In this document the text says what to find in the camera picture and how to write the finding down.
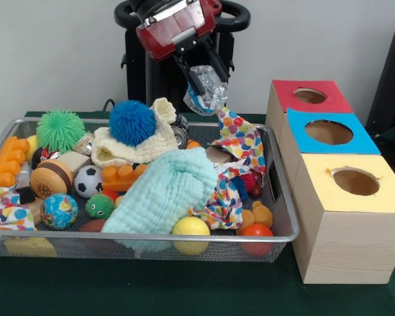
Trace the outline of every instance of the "green spiky ball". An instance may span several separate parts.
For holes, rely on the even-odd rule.
[[[85,135],[82,120],[68,110],[53,110],[41,117],[37,127],[38,145],[66,153]]]
[[[86,211],[90,217],[96,219],[108,219],[115,208],[116,205],[112,199],[102,193],[92,196],[86,202]]]

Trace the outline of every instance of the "soccer ball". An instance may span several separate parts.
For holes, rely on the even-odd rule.
[[[86,166],[76,175],[74,188],[80,196],[89,199],[103,189],[102,182],[102,170],[97,166]]]

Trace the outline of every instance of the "wire basket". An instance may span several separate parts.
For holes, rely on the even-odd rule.
[[[0,148],[9,136],[27,138],[36,133],[39,118],[20,118],[10,123],[0,135]],[[85,119],[87,130],[93,132],[107,126],[108,120]],[[264,156],[269,169],[263,186],[261,201],[273,212],[273,237],[236,236],[233,230],[212,230],[210,236],[179,236],[161,234],[110,234],[78,232],[78,229],[91,221],[85,211],[86,200],[71,191],[76,200],[79,214],[76,222],[68,229],[53,231],[44,224],[36,225],[37,231],[0,230],[0,256],[11,257],[64,257],[90,259],[152,259],[152,260],[196,260],[196,261],[254,261],[273,262],[287,242],[298,235],[296,211],[288,189],[284,169],[280,160],[277,143],[271,130],[256,125],[261,133]],[[190,138],[197,140],[203,147],[219,137],[216,123],[189,123]],[[244,209],[251,209],[251,198],[244,202]],[[142,253],[134,252],[138,243],[169,243],[163,251]],[[173,242],[192,243],[200,247],[208,243],[200,255],[181,254]],[[262,256],[249,255],[245,249],[268,249]]]

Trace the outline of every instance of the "wooden box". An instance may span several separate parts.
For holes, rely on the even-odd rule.
[[[268,100],[266,126],[279,141],[288,109],[315,113],[352,113],[333,81],[273,80]]]
[[[380,155],[363,125],[352,113],[305,113],[288,109],[279,149],[291,191],[301,153]]]
[[[380,155],[302,154],[294,186],[304,283],[385,284],[395,267],[395,174]]]

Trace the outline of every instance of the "orange lego brick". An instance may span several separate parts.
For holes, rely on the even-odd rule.
[[[26,158],[30,144],[16,136],[6,138],[0,149],[0,186],[10,187],[16,183],[15,176]]]
[[[138,165],[133,170],[132,166],[105,167],[103,169],[103,189],[116,192],[126,192],[144,173],[147,165]]]

